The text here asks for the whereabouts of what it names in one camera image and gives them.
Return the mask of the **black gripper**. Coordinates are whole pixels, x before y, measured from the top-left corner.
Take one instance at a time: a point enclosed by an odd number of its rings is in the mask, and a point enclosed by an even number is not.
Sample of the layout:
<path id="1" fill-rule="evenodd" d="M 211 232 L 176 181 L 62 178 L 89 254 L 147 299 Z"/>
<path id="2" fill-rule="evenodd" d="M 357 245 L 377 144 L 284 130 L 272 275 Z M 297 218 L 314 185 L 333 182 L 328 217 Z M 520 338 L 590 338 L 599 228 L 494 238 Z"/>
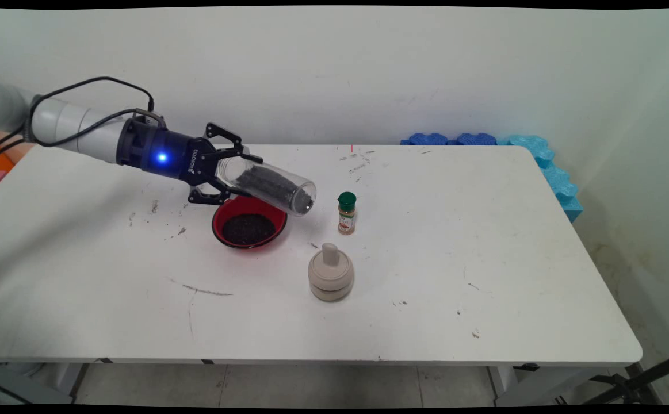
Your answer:
<path id="1" fill-rule="evenodd" d="M 216 149 L 208 139 L 220 136 L 231 142 L 232 148 Z M 118 140 L 117 163 L 153 175 L 173 178 L 191 185 L 190 204 L 223 205 L 227 200 L 244 196 L 244 191 L 216 180 L 217 160 L 244 158 L 263 163 L 260 158 L 245 153 L 237 134 L 208 123 L 204 138 L 194 138 L 157 125 L 147 125 L 140 118 L 125 122 Z M 208 183 L 216 194 L 203 192 L 198 185 Z"/>

